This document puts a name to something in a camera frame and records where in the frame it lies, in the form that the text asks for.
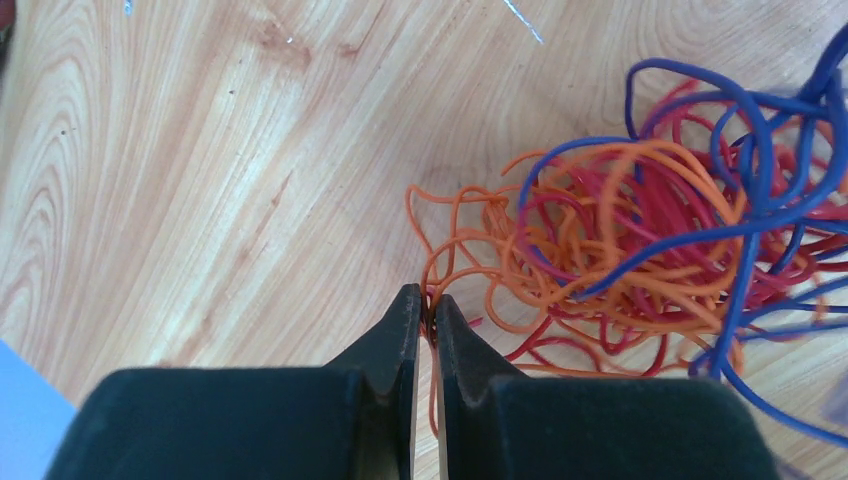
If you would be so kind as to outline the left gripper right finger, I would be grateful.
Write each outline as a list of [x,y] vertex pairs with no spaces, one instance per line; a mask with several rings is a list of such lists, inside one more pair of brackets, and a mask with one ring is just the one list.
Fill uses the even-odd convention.
[[445,479],[774,479],[745,406],[711,380],[531,377],[435,310]]

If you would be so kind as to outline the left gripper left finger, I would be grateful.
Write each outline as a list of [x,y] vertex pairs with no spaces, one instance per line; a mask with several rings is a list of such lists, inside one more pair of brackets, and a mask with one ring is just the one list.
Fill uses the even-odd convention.
[[408,479],[422,296],[320,367],[132,368],[71,423],[51,479]]

